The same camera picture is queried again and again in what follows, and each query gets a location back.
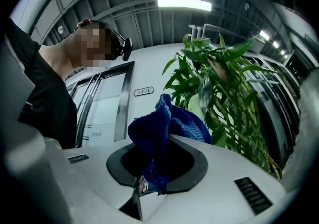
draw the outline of vent grille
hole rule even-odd
[[[68,158],[68,160],[70,161],[71,164],[74,164],[74,163],[86,160],[88,158],[89,157],[87,155],[81,154],[81,155],[78,155],[78,156],[70,157],[70,158]]]
[[[256,215],[272,205],[269,199],[261,192],[256,184],[250,180],[250,178],[245,177],[235,180],[234,182]]]

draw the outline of blue cloth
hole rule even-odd
[[[162,94],[155,111],[133,121],[128,128],[132,142],[144,151],[150,161],[142,168],[148,182],[162,190],[169,182],[163,172],[164,157],[169,134],[180,135],[211,143],[207,127],[192,112],[173,105],[169,94]]]

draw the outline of black shirt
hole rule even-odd
[[[28,102],[30,114],[22,113],[19,121],[37,128],[43,136],[58,140],[63,149],[74,148],[77,109],[63,79],[39,54],[41,45],[33,41],[9,19],[6,33],[26,75],[35,88]]]

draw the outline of ceiling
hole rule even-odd
[[[250,1],[205,1],[212,3],[212,12],[158,8],[156,0],[52,0],[37,21],[32,38],[45,45],[56,44],[71,33],[79,21],[90,18],[107,22],[124,38],[131,38],[133,50],[180,43],[183,36],[191,31],[189,25],[203,27],[206,23],[236,34],[224,34],[226,45],[236,44],[242,38],[264,30],[282,48],[286,48],[282,32],[265,16],[265,11],[256,8]],[[64,29],[62,34],[58,33],[60,26]],[[218,41],[216,31],[208,31],[205,36],[210,37],[213,43]],[[262,54],[283,61],[283,56],[271,46],[264,48]]]

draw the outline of headphones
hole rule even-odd
[[[77,27],[76,27],[75,30],[77,30],[79,28],[79,26],[82,26],[82,25],[85,25],[85,24],[88,24],[88,23],[99,23],[99,24],[103,24],[104,26],[107,25],[106,23],[103,23],[103,22],[100,22],[100,21],[84,19],[84,20],[80,21],[77,24]],[[116,50],[116,52],[117,52],[116,55],[117,56],[122,56],[123,61],[127,61],[129,59],[129,57],[130,57],[131,52],[132,52],[132,41],[131,41],[131,39],[130,38],[124,39],[116,31],[114,31],[114,30],[112,30],[110,28],[109,28],[109,30],[111,31],[111,34],[116,36],[117,40],[119,41],[119,46],[120,47]]]

